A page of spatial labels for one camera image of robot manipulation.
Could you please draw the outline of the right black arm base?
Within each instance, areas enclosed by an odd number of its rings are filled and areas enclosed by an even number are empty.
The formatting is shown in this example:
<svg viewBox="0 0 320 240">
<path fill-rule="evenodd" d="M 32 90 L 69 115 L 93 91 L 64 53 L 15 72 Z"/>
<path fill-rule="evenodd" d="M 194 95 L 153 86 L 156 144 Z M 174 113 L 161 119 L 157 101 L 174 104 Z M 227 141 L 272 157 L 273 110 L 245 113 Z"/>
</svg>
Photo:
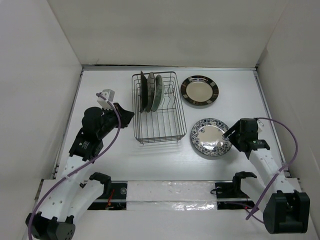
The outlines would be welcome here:
<svg viewBox="0 0 320 240">
<path fill-rule="evenodd" d="M 216 182 L 210 191 L 216 199 L 220 198 L 248 198 L 242 191 L 235 190 L 231 181 Z M 253 201 L 216 201 L 218 210 L 250 210 L 254 207 Z"/>
</svg>

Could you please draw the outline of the teal flower plate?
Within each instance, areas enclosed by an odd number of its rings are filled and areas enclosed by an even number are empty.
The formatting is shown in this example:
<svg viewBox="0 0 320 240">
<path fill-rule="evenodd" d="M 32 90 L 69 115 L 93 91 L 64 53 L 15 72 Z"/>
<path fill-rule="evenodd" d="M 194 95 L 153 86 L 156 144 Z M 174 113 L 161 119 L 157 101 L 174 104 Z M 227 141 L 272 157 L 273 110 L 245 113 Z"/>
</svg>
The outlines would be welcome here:
<svg viewBox="0 0 320 240">
<path fill-rule="evenodd" d="M 160 74 L 155 77 L 155 94 L 151 107 L 152 112 L 156 112 L 164 97 L 164 82 Z"/>
</svg>

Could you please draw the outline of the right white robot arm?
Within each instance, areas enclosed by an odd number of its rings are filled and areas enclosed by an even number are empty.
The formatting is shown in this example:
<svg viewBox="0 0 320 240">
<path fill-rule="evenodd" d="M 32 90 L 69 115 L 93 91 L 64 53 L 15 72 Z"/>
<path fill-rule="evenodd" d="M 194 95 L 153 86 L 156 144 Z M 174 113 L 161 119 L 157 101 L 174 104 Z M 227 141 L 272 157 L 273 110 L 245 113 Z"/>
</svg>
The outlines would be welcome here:
<svg viewBox="0 0 320 240">
<path fill-rule="evenodd" d="M 224 134 L 258 172 L 237 172 L 231 191 L 237 197 L 246 194 L 254 202 L 246 219 L 261 211 L 263 224 L 270 234 L 304 234 L 308 230 L 310 198 L 307 193 L 296 190 L 284 174 L 285 168 L 295 161 L 299 148 L 295 147 L 288 163 L 278 167 L 269 144 L 259 139 L 258 121 L 258 117 L 241 118 Z"/>
</svg>

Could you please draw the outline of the black striped rim plate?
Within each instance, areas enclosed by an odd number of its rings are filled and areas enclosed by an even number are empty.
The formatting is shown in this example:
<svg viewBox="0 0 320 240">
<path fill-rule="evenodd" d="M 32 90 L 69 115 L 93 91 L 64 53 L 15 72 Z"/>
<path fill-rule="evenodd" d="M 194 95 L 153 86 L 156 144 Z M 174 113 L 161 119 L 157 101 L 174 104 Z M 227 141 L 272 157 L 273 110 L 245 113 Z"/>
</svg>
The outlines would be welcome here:
<svg viewBox="0 0 320 240">
<path fill-rule="evenodd" d="M 219 96 L 219 87 L 207 76 L 193 75 L 182 82 L 180 93 L 189 104 L 202 107 L 216 101 Z"/>
</svg>

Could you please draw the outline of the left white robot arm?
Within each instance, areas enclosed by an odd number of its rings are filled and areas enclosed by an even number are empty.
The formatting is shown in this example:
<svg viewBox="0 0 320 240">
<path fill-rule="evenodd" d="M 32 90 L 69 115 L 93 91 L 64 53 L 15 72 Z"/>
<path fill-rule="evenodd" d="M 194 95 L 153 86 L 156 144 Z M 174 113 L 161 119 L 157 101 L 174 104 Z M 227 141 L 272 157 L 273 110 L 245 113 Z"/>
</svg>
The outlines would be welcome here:
<svg viewBox="0 0 320 240">
<path fill-rule="evenodd" d="M 117 102 L 84 111 L 82 127 L 69 150 L 61 179 L 38 201 L 27 216 L 28 238 L 38 240 L 70 240 L 76 223 L 98 197 L 112 194 L 111 177 L 89 170 L 94 162 L 112 146 L 103 145 L 103 138 L 113 129 L 124 129 L 134 117 Z"/>
</svg>

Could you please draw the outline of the tree pattern cream plate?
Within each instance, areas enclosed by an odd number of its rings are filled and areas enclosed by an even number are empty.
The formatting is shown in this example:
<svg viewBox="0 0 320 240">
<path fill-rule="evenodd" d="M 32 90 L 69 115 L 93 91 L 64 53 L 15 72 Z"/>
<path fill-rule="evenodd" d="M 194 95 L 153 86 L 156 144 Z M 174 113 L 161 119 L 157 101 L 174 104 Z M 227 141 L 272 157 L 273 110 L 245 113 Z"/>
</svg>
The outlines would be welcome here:
<svg viewBox="0 0 320 240">
<path fill-rule="evenodd" d="M 155 84 L 155 75 L 153 72 L 150 72 L 147 78 L 147 106 L 145 108 L 147 113 L 149 113 L 152 109 L 155 95 Z"/>
</svg>

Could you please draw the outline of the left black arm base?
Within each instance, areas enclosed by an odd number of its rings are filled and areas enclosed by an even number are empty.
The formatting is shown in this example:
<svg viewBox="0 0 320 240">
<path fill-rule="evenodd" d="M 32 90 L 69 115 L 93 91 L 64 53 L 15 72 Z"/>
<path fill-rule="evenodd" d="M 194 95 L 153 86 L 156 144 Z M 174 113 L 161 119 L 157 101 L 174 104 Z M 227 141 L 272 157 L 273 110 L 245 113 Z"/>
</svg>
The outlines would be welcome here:
<svg viewBox="0 0 320 240">
<path fill-rule="evenodd" d="M 97 198 L 89 207 L 90 211 L 119 211 L 127 209 L 127 181 L 113 181 L 109 195 Z"/>
</svg>

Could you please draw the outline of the brown rimmed cream plate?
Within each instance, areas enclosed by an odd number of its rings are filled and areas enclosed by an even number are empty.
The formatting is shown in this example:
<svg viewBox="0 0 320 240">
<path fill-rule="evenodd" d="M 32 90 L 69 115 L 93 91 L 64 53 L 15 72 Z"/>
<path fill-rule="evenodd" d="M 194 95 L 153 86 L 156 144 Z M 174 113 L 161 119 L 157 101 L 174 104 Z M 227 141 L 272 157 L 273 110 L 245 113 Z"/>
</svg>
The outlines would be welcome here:
<svg viewBox="0 0 320 240">
<path fill-rule="evenodd" d="M 140 72 L 140 112 L 142 113 L 148 104 L 148 80 L 144 73 Z"/>
</svg>

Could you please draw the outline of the blue floral pattern plate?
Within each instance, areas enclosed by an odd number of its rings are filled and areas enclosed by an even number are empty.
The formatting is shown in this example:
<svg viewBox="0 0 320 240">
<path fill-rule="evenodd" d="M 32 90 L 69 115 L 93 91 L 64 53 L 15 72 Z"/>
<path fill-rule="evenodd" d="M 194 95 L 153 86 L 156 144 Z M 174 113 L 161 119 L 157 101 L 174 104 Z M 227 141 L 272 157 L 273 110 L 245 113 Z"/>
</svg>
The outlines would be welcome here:
<svg viewBox="0 0 320 240">
<path fill-rule="evenodd" d="M 218 157 L 232 148 L 231 142 L 224 137 L 228 130 L 229 127 L 219 119 L 203 118 L 192 127 L 190 139 L 200 153 L 209 157 Z"/>
</svg>

